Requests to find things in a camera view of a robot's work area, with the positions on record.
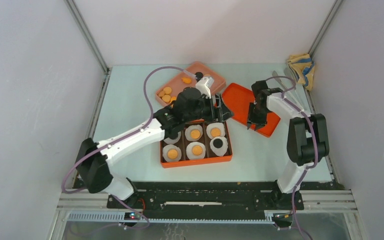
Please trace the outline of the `orange tin lid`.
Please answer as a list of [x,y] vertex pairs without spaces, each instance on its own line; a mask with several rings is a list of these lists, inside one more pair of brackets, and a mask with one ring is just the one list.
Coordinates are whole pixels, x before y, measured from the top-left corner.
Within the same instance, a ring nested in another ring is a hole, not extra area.
[[[253,92],[237,83],[231,83],[222,93],[225,105],[233,112],[232,117],[238,123],[247,126],[247,117],[249,105],[254,102]],[[281,119],[278,115],[270,112],[267,115],[267,124],[258,129],[256,132],[267,138],[270,138],[280,123]]]

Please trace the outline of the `black sandwich cookie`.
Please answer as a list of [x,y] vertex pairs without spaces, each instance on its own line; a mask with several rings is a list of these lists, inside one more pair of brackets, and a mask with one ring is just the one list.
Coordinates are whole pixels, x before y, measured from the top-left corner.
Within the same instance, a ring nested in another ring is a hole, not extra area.
[[171,140],[175,140],[175,139],[177,139],[178,138],[178,136],[179,136],[179,134],[178,133],[174,133],[173,135],[171,135],[169,138],[171,139]]
[[196,72],[195,73],[195,78],[199,81],[200,79],[202,79],[204,76],[204,74],[202,72]]
[[220,149],[224,145],[224,142],[221,138],[213,139],[213,147],[216,149]]

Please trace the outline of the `metal serving tongs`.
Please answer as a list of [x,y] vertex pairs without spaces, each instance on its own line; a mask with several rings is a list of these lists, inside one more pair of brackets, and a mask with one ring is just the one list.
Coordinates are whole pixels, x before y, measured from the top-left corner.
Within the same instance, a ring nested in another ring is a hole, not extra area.
[[[283,77],[279,77],[279,74],[275,70],[273,70],[271,74],[274,77],[274,80],[280,85],[283,90],[287,90],[288,88],[291,88],[293,86],[290,80]],[[292,71],[288,67],[285,67],[283,69],[283,76],[295,80]],[[290,99],[290,101],[294,102],[301,109],[307,109],[307,106],[304,102],[304,98],[299,95],[298,87],[288,91],[285,95],[288,99]]]

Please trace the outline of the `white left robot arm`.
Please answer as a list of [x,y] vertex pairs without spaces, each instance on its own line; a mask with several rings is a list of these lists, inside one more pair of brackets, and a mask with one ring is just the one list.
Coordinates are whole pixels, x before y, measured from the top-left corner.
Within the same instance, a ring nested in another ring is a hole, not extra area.
[[233,117],[222,96],[206,96],[194,87],[180,92],[172,103],[151,114],[150,119],[118,136],[101,142],[85,139],[79,147],[75,169],[89,193],[108,193],[125,208],[133,208],[138,194],[127,177],[112,173],[122,158],[152,143],[173,138],[189,122],[223,123]]

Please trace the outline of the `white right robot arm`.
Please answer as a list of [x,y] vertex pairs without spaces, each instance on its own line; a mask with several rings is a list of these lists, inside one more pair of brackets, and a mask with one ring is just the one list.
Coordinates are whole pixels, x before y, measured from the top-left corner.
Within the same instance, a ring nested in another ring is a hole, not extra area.
[[289,161],[270,196],[275,208],[284,209],[295,201],[295,194],[308,171],[330,152],[327,121],[323,114],[312,114],[298,107],[287,98],[287,90],[268,87],[266,80],[256,81],[251,90],[254,101],[248,108],[248,128],[263,128],[268,123],[269,113],[275,113],[288,123],[286,151]]

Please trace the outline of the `white paper cup back-right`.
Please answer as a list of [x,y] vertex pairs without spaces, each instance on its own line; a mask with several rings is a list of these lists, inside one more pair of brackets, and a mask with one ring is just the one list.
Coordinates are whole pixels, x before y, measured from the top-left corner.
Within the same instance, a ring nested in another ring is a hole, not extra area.
[[225,125],[221,122],[210,123],[206,127],[206,133],[210,139],[214,139],[216,137],[225,137]]

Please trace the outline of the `white paper cup back-middle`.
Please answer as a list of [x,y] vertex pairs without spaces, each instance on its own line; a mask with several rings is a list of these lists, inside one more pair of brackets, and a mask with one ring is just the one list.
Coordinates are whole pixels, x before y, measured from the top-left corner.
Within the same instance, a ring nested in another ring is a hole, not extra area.
[[185,131],[185,138],[190,142],[196,142],[203,136],[203,127],[199,124],[188,126]]

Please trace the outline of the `white paper cup front-right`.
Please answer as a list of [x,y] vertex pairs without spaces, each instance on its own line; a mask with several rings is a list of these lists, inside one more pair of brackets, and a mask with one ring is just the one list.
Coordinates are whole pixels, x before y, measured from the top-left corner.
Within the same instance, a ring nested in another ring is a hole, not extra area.
[[223,157],[228,151],[228,140],[226,137],[214,137],[209,143],[211,151],[218,157]]

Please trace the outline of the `fish shaped orange cookie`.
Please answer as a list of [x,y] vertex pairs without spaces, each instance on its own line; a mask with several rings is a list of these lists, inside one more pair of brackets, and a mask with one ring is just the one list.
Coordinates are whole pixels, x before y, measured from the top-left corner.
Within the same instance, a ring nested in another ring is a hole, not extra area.
[[176,101],[177,100],[177,97],[176,96],[172,96],[171,98],[170,98],[170,101],[169,101],[169,104],[172,104],[174,101]]
[[185,84],[191,84],[192,83],[192,79],[189,78],[189,77],[182,77],[181,78],[181,81]]

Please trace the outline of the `white paper cup front-middle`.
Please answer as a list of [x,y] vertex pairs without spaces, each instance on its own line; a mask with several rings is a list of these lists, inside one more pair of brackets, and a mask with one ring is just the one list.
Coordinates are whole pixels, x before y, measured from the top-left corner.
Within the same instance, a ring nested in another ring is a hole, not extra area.
[[206,147],[201,142],[191,142],[186,146],[186,156],[189,160],[200,160],[206,157]]

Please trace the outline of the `pink cookie tray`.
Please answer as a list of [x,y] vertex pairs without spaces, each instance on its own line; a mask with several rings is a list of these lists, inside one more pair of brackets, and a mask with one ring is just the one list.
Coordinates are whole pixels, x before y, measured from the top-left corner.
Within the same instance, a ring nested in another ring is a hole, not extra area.
[[[224,77],[222,77],[219,73],[212,70],[210,67],[205,65],[204,63],[200,61],[193,62],[190,66],[185,68],[186,71],[190,72],[191,74],[195,74],[196,72],[202,72],[203,75],[209,74],[213,78],[212,84],[209,86],[210,92],[212,95],[215,93],[221,92],[226,86],[226,80]],[[185,84],[182,82],[182,78],[187,77],[191,78],[192,82],[191,84]],[[172,93],[170,94],[171,97],[177,97],[180,92],[182,92],[187,87],[195,87],[197,84],[197,80],[193,79],[191,76],[187,75],[184,72],[178,73],[176,76],[174,76],[172,79],[168,80],[165,84],[163,84],[160,88],[158,88],[155,91],[155,99],[156,101],[162,105],[163,107],[167,106],[168,103],[164,102],[161,97],[158,96],[158,93],[163,91],[163,88],[170,87],[172,88]]]

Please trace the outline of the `white paper cup back-left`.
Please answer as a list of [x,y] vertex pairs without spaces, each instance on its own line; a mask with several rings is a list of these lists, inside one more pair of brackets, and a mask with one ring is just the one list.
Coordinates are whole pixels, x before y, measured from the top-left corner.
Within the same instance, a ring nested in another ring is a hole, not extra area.
[[181,132],[178,132],[175,136],[168,137],[168,138],[164,139],[163,141],[168,145],[174,145],[181,139],[181,136],[182,136]]

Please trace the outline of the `white paper cup front-left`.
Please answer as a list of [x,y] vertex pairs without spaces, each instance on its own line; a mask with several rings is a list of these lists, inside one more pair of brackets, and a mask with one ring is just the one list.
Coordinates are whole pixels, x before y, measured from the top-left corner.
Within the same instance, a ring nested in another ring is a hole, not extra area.
[[168,144],[162,148],[162,157],[168,163],[178,162],[182,158],[182,151],[178,146]]

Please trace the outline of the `yellow blue cloth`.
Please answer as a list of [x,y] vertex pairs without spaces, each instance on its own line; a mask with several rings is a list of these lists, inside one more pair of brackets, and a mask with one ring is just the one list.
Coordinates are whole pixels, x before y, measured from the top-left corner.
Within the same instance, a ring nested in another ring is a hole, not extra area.
[[316,70],[316,63],[311,56],[308,53],[292,54],[289,55],[286,64],[296,82],[311,91],[314,87]]

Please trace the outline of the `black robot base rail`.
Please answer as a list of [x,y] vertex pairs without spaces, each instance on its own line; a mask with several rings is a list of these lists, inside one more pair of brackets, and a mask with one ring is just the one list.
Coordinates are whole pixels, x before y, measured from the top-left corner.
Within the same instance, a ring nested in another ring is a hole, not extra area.
[[353,201],[335,181],[304,182],[292,197],[273,181],[139,182],[127,205],[155,221],[268,221],[269,214],[339,211]]

